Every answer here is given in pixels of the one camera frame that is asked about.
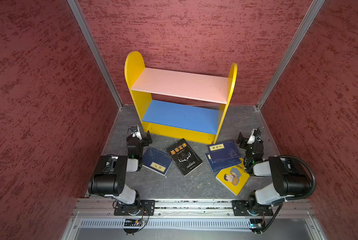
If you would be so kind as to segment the navy book with label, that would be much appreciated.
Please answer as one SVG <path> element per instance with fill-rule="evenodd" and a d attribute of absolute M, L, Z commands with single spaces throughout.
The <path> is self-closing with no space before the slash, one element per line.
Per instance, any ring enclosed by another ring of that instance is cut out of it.
<path fill-rule="evenodd" d="M 207 149 L 213 163 L 242 157 L 233 140 L 208 145 Z"/>

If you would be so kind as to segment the yellow cartoon cover book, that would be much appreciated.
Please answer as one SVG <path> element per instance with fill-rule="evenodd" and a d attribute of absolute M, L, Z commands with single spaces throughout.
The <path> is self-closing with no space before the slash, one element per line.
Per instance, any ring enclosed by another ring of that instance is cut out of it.
<path fill-rule="evenodd" d="M 245 170 L 244 159 L 240 158 L 240 161 L 240 164 L 222 169 L 216 175 L 216 179 L 235 196 L 240 194 L 250 178 L 250 175 Z"/>

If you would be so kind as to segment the black Murphy's law book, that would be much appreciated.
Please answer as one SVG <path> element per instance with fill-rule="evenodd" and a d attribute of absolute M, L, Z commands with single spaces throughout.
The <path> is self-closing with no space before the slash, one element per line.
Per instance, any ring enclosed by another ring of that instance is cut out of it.
<path fill-rule="evenodd" d="M 183 176 L 189 175 L 203 163 L 201 158 L 195 153 L 185 139 L 176 141 L 174 144 L 168 146 L 165 151 Z"/>

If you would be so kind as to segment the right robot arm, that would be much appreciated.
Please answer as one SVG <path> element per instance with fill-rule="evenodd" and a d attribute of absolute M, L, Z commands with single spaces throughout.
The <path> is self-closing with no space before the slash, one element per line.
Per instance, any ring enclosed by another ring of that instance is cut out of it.
<path fill-rule="evenodd" d="M 252 130 L 249 138 L 239 133 L 236 143 L 245 150 L 244 169 L 250 176 L 271 177 L 272 183 L 254 190 L 243 201 L 232 201 L 235 216 L 272 216 L 272 208 L 305 199 L 316 189 L 316 177 L 306 162 L 298 157 L 281 155 L 263 159 L 264 142 L 261 129 Z"/>

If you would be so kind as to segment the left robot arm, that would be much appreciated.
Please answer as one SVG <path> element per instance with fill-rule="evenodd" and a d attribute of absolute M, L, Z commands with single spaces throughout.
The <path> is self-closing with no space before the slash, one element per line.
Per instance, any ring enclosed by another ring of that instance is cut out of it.
<path fill-rule="evenodd" d="M 139 192 L 126 184 L 127 173 L 141 170 L 143 149 L 152 144 L 152 138 L 149 132 L 142 135 L 138 126 L 128 130 L 131 133 L 126 138 L 127 155 L 101 156 L 88 183 L 88 192 L 90 195 L 114 199 L 115 216 L 152 216 L 155 201 L 142 200 Z"/>

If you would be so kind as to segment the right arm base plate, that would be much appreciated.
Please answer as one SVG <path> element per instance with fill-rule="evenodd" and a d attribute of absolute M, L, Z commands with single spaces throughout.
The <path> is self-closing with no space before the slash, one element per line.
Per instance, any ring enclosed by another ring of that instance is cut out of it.
<path fill-rule="evenodd" d="M 265 217 L 273 216 L 271 206 L 260 205 L 256 201 L 232 200 L 234 216 Z"/>

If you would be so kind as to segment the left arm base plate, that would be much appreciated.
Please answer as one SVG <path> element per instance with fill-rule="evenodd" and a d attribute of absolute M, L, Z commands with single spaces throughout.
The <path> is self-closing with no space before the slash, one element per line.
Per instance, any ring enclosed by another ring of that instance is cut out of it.
<path fill-rule="evenodd" d="M 154 215 L 155 200 L 137 200 L 132 205 L 116 203 L 114 207 L 115 216 L 148 217 Z"/>

